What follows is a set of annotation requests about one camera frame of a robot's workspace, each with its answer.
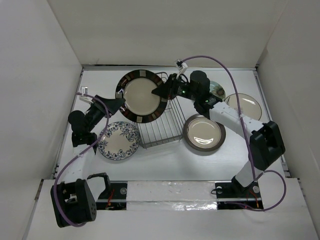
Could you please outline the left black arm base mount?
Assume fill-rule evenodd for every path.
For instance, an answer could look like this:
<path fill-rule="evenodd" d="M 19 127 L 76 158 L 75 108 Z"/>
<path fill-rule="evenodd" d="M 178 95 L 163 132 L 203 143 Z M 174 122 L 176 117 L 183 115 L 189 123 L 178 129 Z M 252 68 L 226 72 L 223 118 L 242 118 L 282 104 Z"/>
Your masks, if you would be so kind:
<path fill-rule="evenodd" d="M 110 181 L 105 173 L 91 174 L 87 184 L 94 197 L 97 210 L 122 211 L 127 209 L 127 181 Z"/>

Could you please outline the cream tree pattern plate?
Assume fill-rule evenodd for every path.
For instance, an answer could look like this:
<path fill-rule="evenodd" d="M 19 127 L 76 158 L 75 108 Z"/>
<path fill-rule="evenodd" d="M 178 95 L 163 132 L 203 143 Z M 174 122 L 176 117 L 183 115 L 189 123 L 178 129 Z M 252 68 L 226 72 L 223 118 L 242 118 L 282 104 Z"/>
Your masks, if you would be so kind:
<path fill-rule="evenodd" d="M 252 96 L 244 94 L 244 93 L 239 93 L 238 98 L 239 98 L 241 112 L 244 115 L 246 115 L 252 119 L 255 119 L 255 120 L 261 119 L 262 108 L 256 99 L 254 99 Z M 227 96 L 224 101 L 231 108 L 238 110 L 237 96 L 235 93 Z"/>

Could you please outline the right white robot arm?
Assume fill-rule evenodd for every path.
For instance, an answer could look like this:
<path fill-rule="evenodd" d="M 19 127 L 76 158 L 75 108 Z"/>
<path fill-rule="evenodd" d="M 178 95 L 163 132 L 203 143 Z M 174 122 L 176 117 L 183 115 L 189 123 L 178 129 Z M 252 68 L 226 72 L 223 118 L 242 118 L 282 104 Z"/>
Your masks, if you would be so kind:
<path fill-rule="evenodd" d="M 264 123 L 240 114 L 215 96 L 210 85 L 203 71 L 193 71 L 189 81 L 183 81 L 174 73 L 152 90 L 152 94 L 167 100 L 175 97 L 192 100 L 200 115 L 224 125 L 245 140 L 249 160 L 231 180 L 232 193 L 242 197 L 249 191 L 249 186 L 285 153 L 285 145 L 274 121 Z"/>

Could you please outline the teal flower plate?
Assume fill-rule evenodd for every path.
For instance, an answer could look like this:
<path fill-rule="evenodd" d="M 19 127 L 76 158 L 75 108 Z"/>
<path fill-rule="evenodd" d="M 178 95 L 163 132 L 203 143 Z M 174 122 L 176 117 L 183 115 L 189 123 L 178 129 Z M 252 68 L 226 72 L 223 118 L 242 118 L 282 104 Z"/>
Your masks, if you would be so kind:
<path fill-rule="evenodd" d="M 211 80 L 209 89 L 213 95 L 222 99 L 223 101 L 225 100 L 226 98 L 225 89 L 219 83 Z"/>

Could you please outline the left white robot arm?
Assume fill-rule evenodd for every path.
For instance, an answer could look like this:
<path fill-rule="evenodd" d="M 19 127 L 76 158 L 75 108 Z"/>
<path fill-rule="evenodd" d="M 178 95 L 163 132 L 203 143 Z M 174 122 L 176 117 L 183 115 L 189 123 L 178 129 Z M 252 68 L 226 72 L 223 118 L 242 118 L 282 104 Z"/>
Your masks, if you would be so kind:
<path fill-rule="evenodd" d="M 101 139 L 92 130 L 103 119 L 112 117 L 125 103 L 124 98 L 91 96 L 86 112 L 74 110 L 68 115 L 71 126 L 73 158 L 60 170 L 50 190 L 55 220 L 60 228 L 80 228 L 97 217 L 98 198 L 114 195 L 105 172 L 88 174 Z"/>

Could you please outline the dark striped rim plate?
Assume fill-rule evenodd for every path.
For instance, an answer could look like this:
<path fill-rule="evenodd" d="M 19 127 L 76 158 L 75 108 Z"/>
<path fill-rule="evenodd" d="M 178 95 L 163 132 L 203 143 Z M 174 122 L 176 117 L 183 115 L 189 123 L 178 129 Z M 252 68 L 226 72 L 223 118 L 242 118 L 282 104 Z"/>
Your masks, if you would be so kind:
<path fill-rule="evenodd" d="M 163 84 L 163 80 L 149 70 L 136 69 L 126 73 L 115 89 L 115 97 L 125 99 L 119 111 L 138 124 L 157 120 L 165 112 L 168 101 L 152 91 Z"/>

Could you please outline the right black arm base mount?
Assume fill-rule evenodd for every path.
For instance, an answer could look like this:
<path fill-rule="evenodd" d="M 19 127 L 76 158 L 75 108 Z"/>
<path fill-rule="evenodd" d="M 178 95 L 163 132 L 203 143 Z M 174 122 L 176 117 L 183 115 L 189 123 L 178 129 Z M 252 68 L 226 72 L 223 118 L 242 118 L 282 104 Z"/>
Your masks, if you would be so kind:
<path fill-rule="evenodd" d="M 242 187 L 239 183 L 236 183 L 233 177 L 231 181 L 215 182 L 210 193 L 217 199 L 218 210 L 264 209 L 257 181 L 252 182 L 247 187 Z"/>

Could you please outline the blue floral plate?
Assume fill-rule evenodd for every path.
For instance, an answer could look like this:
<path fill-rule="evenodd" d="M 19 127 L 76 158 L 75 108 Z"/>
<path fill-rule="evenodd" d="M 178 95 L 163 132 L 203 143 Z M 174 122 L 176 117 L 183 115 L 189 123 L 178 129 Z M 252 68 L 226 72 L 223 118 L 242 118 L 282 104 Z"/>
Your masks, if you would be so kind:
<path fill-rule="evenodd" d="M 129 122 L 110 123 L 105 132 L 100 133 L 99 152 L 112 161 L 122 161 L 131 157 L 139 148 L 138 130 Z"/>

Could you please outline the brown rim cream plate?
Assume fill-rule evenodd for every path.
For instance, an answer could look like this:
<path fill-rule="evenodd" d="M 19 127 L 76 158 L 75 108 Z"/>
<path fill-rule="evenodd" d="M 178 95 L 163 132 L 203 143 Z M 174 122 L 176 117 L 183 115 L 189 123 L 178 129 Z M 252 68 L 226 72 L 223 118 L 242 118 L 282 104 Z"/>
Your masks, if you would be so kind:
<path fill-rule="evenodd" d="M 226 129 L 219 122 L 194 114 L 184 123 L 182 135 L 193 149 L 200 152 L 213 152 L 225 142 Z"/>

